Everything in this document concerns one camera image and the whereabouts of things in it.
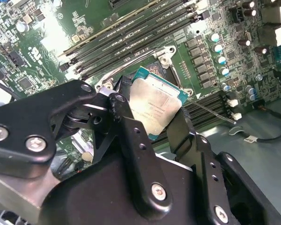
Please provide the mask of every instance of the black plastic bracket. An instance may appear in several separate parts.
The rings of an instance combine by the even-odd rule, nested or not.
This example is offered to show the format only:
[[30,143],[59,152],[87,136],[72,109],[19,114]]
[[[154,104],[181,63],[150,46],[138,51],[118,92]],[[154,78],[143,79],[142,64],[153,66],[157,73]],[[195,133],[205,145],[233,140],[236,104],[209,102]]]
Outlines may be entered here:
[[[71,81],[0,107],[0,127],[8,132],[0,141],[0,173],[21,178],[45,174],[55,155],[55,139],[65,115],[95,95],[88,84]],[[30,137],[43,139],[45,149],[29,150],[26,141]]]

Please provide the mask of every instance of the integrated circuit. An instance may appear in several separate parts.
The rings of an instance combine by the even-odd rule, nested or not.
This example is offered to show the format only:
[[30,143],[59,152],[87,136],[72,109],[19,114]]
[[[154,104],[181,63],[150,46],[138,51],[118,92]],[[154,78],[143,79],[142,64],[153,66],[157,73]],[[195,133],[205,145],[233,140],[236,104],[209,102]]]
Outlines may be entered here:
[[24,77],[23,79],[19,80],[18,83],[24,90],[27,90],[28,88],[32,87],[32,83],[27,77]]

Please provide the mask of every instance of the metal rod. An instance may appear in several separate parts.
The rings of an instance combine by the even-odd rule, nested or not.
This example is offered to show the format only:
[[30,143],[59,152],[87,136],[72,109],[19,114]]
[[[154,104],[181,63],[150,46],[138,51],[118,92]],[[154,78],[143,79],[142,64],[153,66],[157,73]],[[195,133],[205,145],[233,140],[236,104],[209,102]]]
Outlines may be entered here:
[[198,107],[200,107],[200,108],[202,108],[202,109],[205,109],[206,111],[212,113],[214,116],[216,116],[217,118],[219,118],[219,119],[221,119],[221,120],[224,120],[224,121],[226,121],[226,122],[232,123],[233,125],[236,124],[236,121],[231,120],[231,119],[226,118],[226,117],[223,117],[223,116],[219,115],[217,112],[212,111],[211,109],[208,109],[208,108],[206,108],[205,106],[202,106],[202,105],[200,105],[200,104],[197,103],[197,102],[192,102],[192,103],[193,103],[194,105],[196,105],[196,106],[198,106]]

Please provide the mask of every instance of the circular hole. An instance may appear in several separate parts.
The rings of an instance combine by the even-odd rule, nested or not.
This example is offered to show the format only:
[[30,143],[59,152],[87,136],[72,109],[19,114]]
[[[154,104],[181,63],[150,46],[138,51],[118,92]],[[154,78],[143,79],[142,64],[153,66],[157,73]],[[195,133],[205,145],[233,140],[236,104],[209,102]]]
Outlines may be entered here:
[[135,133],[139,134],[141,131],[138,128],[133,129]]
[[82,90],[87,91],[87,92],[91,92],[92,88],[86,84],[81,85]]
[[116,95],[116,99],[119,100],[120,102],[125,102],[125,99],[120,95]]
[[141,150],[146,150],[147,149],[147,147],[144,144],[140,144],[139,147],[140,147]]
[[94,118],[94,124],[95,124],[95,125],[101,123],[101,121],[102,121],[102,118],[101,118],[100,116],[96,116],[96,117]]
[[215,175],[212,175],[212,178],[213,178],[216,182],[219,181],[219,179],[218,179]]
[[212,166],[212,168],[216,168],[214,163],[210,163],[210,165]]

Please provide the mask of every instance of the cable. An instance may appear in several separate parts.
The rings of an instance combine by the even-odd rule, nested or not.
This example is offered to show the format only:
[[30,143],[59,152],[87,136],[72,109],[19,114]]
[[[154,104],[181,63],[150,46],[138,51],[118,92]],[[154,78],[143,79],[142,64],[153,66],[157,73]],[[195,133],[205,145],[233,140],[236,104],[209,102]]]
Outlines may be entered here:
[[16,93],[14,93],[11,89],[9,89],[8,87],[4,86],[2,83],[0,83],[0,88],[2,90],[4,90],[5,92],[7,92],[8,94],[11,95],[12,98],[14,98],[15,100],[20,100],[21,97],[19,95],[17,95]]
[[[278,112],[275,112],[271,109],[265,108],[263,105],[259,105],[257,107],[258,110],[267,112],[269,114],[271,114],[272,116],[278,118],[281,120],[281,114]],[[248,134],[247,132],[243,131],[243,130],[239,130],[238,132],[236,132],[235,134],[240,134],[242,137],[244,137],[245,139],[249,138],[249,137],[253,137],[252,135]],[[263,138],[255,138],[253,137],[253,141],[252,142],[258,142],[258,143],[273,143],[279,139],[281,139],[281,135],[274,137],[274,138],[268,138],[268,139],[263,139]]]

